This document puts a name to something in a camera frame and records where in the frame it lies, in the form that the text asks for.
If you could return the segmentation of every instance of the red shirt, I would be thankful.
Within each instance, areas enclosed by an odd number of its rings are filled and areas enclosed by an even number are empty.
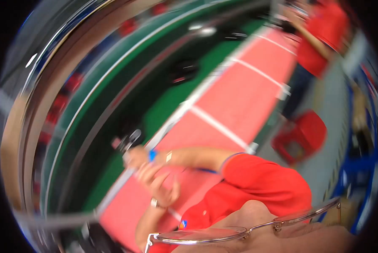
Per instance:
[[[305,25],[307,31],[315,38],[339,51],[349,19],[337,3],[327,0],[316,4]],[[314,76],[321,77],[328,61],[302,35],[299,36],[302,40],[297,50],[298,63]]]
[[[222,175],[224,180],[183,214],[180,230],[210,227],[248,200],[261,201],[276,216],[311,208],[311,190],[296,170],[254,155],[236,154],[226,160]],[[150,253],[168,253],[176,247],[155,243]]]

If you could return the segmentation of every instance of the wristwatch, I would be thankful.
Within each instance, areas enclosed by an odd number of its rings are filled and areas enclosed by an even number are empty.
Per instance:
[[[163,206],[158,205],[158,200],[156,198],[151,198],[150,205],[152,207],[155,207],[155,208],[161,208],[161,209],[165,209],[165,210],[167,209],[167,207],[163,207]]]

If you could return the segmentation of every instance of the eyeglass frame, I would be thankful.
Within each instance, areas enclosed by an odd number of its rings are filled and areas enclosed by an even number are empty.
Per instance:
[[[250,228],[250,229],[246,229],[245,227],[222,227],[222,229],[224,229],[224,228],[226,228],[226,229],[230,229],[230,228],[240,229],[241,228],[241,229],[243,229],[243,231],[238,233],[238,234],[235,234],[235,235],[225,236],[225,237],[220,237],[220,238],[199,239],[199,240],[167,239],[167,238],[162,238],[162,237],[159,236],[159,235],[162,235],[162,233],[152,233],[152,234],[148,235],[147,244],[146,244],[144,253],[147,253],[150,246],[152,246],[154,244],[154,242],[151,240],[151,238],[153,238],[153,239],[155,239],[159,242],[171,244],[171,245],[201,245],[201,244],[212,244],[212,243],[218,243],[218,242],[226,242],[226,241],[235,240],[235,239],[245,240],[245,239],[247,239],[247,237],[249,236],[251,231],[253,231],[255,229],[258,229],[258,228],[261,228],[261,227],[266,227],[266,226],[269,226],[269,225],[273,225],[273,230],[275,230],[276,232],[280,232],[282,230],[282,227],[291,226],[291,225],[294,225],[296,223],[299,223],[299,222],[302,222],[302,221],[305,221],[305,220],[308,220],[308,219],[312,219],[313,217],[315,217],[319,214],[323,214],[323,213],[327,212],[328,210],[332,209],[333,207],[336,207],[338,209],[338,221],[340,223],[340,221],[341,221],[341,198],[340,197],[332,198],[332,199],[328,200],[327,202],[328,202],[328,204],[324,205],[322,208],[319,208],[319,209],[312,208],[309,211],[304,211],[304,212],[302,212],[302,213],[304,213],[303,215],[300,215],[300,216],[293,218],[293,219],[287,219],[287,220],[282,221],[283,218],[295,215],[297,213],[277,217],[277,218],[273,219],[273,221],[271,221],[271,222],[267,222],[267,223],[264,223],[264,224],[261,224],[261,225],[257,225],[255,227]]]

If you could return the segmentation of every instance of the chair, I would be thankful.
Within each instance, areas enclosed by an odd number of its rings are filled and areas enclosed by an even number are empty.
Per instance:
[[[285,124],[272,140],[272,148],[289,164],[304,161],[323,145],[327,129],[312,110]]]

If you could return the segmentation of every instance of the skin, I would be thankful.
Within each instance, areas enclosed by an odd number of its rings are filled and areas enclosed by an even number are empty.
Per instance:
[[[310,12],[311,7],[307,3],[302,3],[303,8]],[[317,50],[317,52],[324,57],[326,60],[330,61],[333,58],[334,51],[327,44],[320,41],[318,38],[314,37],[305,28],[305,18],[299,12],[292,8],[287,8],[284,11],[284,15],[289,19],[289,22],[297,29],[297,31],[303,35],[303,37]]]
[[[155,176],[162,166],[166,165],[166,157],[172,154],[168,165],[192,168],[208,168],[220,172],[224,161],[235,152],[208,147],[192,147],[159,152],[153,163],[148,163],[148,152],[138,146],[129,152],[130,161],[127,166],[138,168],[137,180],[146,187],[161,206],[168,207],[178,198],[180,185],[177,181],[171,190],[163,188],[162,183],[168,174]],[[147,237],[156,233],[158,221],[166,209],[149,206],[136,227],[136,243],[144,251]],[[211,227],[245,227],[264,224],[275,219],[267,207],[260,201],[250,200],[241,209],[228,215]],[[246,240],[232,240],[210,245],[182,245],[173,250],[174,253],[207,252],[207,253],[297,253],[297,252],[345,252],[353,241],[353,236],[340,226],[326,227],[320,223],[300,223],[283,227],[279,233],[267,226],[253,230]]]
[[[212,227],[240,226],[247,229],[272,221],[272,215],[260,201],[250,200],[242,208]],[[246,240],[232,240],[210,245],[183,245],[173,253],[298,253],[347,252],[353,236],[341,226],[326,227],[321,223],[299,223],[274,232],[272,227],[253,230]]]

